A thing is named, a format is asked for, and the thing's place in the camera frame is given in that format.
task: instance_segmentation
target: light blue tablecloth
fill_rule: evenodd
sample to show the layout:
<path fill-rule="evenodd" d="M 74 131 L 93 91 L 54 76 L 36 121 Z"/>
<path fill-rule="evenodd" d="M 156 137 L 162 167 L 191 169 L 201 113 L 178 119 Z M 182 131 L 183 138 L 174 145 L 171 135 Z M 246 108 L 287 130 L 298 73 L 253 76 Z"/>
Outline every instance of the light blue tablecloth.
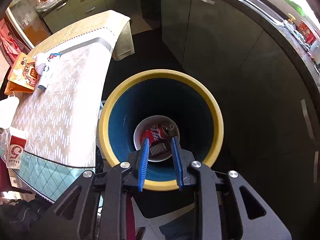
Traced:
<path fill-rule="evenodd" d="M 60 195 L 86 170 L 94 168 L 73 168 L 45 160 L 23 152 L 20 170 L 12 169 L 29 187 L 51 202 Z"/>

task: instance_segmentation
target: cardboard box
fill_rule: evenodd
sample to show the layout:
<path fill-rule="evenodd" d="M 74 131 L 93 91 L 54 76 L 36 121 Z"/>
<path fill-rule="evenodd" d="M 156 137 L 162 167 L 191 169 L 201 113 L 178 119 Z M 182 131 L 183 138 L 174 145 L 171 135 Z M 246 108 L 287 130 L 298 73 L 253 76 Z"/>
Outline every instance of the cardboard box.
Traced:
<path fill-rule="evenodd" d="M 6 95 L 9 95 L 10 92 L 32 93 L 38 76 L 35 69 L 35 60 L 21 52 L 10 70 L 4 93 Z"/>
<path fill-rule="evenodd" d="M 7 146 L 4 151 L 5 164 L 8 169 L 20 169 L 21 158 L 27 139 L 24 131 L 10 127 Z"/>

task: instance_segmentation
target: floor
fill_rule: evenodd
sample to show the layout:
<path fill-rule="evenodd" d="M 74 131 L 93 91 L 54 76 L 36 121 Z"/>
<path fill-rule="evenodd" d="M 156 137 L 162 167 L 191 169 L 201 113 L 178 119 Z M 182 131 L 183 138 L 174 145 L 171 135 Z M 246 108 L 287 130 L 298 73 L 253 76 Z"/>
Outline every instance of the floor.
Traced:
<path fill-rule="evenodd" d="M 142 71 L 151 69 L 172 69 L 184 72 L 179 62 L 162 42 L 161 29 L 151 30 L 150 28 L 150 30 L 139 32 L 139 28 L 148 29 L 147 23 L 141 20 L 139 16 L 136 18 L 131 17 L 131 19 L 133 20 L 131 26 L 133 29 L 132 40 L 135 53 L 120 61 L 111 59 L 101 100 L 106 100 L 110 93 L 122 81 Z M 147 219 L 142 215 L 133 198 L 132 205 L 135 216 L 135 227 L 146 227 L 143 240 L 164 240 L 164 235 L 161 234 L 159 226 L 176 219 L 194 207 L 194 204 L 191 204 L 168 214 Z"/>
<path fill-rule="evenodd" d="M 146 219 L 139 210 L 136 202 L 132 198 L 132 206 L 133 206 L 133 213 L 134 213 L 134 222 L 136 231 L 139 227 L 146 227 L 145 234 L 143 236 L 143 240 L 165 240 L 164 235 L 160 232 L 159 226 L 162 226 L 170 221 L 182 216 L 183 214 L 189 212 L 194 208 L 194 204 L 188 205 L 184 208 L 176 210 L 174 212 L 151 218 Z"/>
<path fill-rule="evenodd" d="M 161 29 L 132 35 L 134 54 L 120 61 L 111 59 L 103 87 L 102 99 L 127 78 L 150 69 L 172 69 L 184 72 L 179 62 L 161 40 Z"/>
<path fill-rule="evenodd" d="M 9 169 L 9 176 L 11 185 L 13 187 L 18 187 L 24 190 L 28 190 L 33 192 L 31 188 L 29 188 L 23 180 L 21 180 L 12 170 Z M 33 194 L 23 194 L 15 191 L 9 191 L 9 192 L 0 192 L 0 205 L 3 203 L 8 203 L 11 199 L 24 199 L 27 202 L 31 201 L 35 198 L 36 193 L 33 192 Z"/>

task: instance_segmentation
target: white tile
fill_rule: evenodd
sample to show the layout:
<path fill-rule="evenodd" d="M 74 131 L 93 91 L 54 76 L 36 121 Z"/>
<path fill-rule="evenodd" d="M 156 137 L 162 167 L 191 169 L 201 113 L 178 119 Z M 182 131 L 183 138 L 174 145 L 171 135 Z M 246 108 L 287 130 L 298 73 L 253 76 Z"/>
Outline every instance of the white tile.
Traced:
<path fill-rule="evenodd" d="M 133 14 L 130 15 L 130 28 L 131 28 L 131 34 L 137 34 L 140 32 L 145 32 L 152 30 L 152 28 L 145 22 L 145 20 L 142 18 L 139 14 Z"/>
<path fill-rule="evenodd" d="M 159 216 L 159 217 L 155 217 L 155 218 L 150 218 L 147 219 L 148 224 L 152 227 L 152 228 L 156 228 L 159 226 L 162 226 L 166 223 L 169 223 L 172 220 L 175 220 L 176 218 L 184 215 L 185 213 L 189 212 L 190 210 L 192 210 L 195 207 L 195 204 L 192 203 L 191 205 L 188 205 L 184 208 L 178 209 L 176 211 L 173 211 L 171 213 Z"/>
<path fill-rule="evenodd" d="M 133 214 L 134 214 L 134 224 L 136 228 L 148 226 L 148 222 L 146 218 L 142 215 L 138 205 L 134 201 L 134 198 L 131 198 L 132 207 L 133 207 Z"/>
<path fill-rule="evenodd" d="M 151 226 L 146 226 L 146 231 L 142 240 L 159 240 L 159 238 L 156 236 Z"/>

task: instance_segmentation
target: metal screw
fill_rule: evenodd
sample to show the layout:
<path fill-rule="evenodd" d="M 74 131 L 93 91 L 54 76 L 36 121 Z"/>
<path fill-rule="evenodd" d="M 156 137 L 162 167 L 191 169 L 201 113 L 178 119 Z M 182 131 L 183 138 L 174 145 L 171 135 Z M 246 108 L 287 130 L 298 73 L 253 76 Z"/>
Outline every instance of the metal screw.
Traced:
<path fill-rule="evenodd" d="M 130 167 L 130 163 L 129 162 L 123 162 L 123 163 L 120 164 L 120 167 L 124 168 L 124 169 L 127 169 L 127 168 Z"/>
<path fill-rule="evenodd" d="M 83 173 L 83 176 L 84 176 L 85 178 L 90 178 L 90 177 L 92 176 L 92 171 L 85 171 L 85 172 Z"/>
<path fill-rule="evenodd" d="M 193 167 L 195 167 L 195 168 L 200 168 L 200 167 L 201 167 L 201 162 L 193 161 L 193 162 L 191 163 L 191 165 L 192 165 Z"/>
<path fill-rule="evenodd" d="M 236 172 L 236 171 L 229 171 L 229 176 L 232 177 L 232 178 L 236 178 L 236 177 L 238 177 L 238 172 Z"/>

